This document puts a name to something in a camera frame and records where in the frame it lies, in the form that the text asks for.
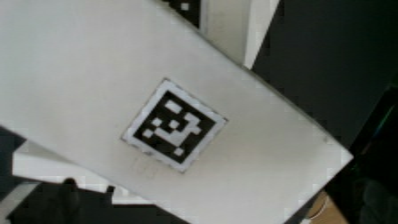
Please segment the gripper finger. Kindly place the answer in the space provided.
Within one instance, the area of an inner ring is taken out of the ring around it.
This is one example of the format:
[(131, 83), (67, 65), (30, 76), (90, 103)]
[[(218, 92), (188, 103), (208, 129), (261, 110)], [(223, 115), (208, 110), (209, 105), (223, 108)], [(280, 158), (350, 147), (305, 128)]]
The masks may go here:
[(0, 224), (110, 224), (112, 193), (112, 186), (80, 189), (72, 179), (21, 182), (0, 199)]

